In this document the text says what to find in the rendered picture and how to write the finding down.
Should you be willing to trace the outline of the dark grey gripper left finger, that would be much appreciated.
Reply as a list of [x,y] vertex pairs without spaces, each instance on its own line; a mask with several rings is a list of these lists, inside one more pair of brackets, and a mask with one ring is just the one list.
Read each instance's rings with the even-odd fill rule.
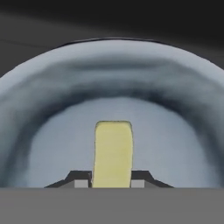
[[92,172],[91,171],[70,171],[67,176],[47,188],[91,188]]

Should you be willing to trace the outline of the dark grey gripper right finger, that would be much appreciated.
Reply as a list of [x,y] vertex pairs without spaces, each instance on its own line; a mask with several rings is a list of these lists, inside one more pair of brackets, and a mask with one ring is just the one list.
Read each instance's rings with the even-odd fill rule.
[[154,179],[149,171],[133,171],[131,173],[131,188],[171,188],[170,185]]

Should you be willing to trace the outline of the yellow butter stick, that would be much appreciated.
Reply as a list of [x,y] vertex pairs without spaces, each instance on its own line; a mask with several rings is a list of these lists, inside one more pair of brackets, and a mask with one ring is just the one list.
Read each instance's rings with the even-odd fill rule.
[[128,121],[101,121],[94,132],[93,188],[129,188],[133,134]]

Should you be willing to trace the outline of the grey metal pan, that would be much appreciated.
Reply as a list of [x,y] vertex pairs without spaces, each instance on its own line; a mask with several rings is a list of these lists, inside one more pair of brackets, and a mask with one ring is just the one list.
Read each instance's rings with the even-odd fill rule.
[[101,121],[131,123],[134,169],[174,187],[224,187],[224,69],[121,39],[63,46],[0,77],[0,187],[92,171]]

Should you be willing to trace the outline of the black hob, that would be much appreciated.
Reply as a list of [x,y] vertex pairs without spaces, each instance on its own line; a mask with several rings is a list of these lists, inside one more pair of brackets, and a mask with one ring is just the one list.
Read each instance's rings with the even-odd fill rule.
[[222,0],[0,0],[0,76],[81,39],[152,39],[224,69]]

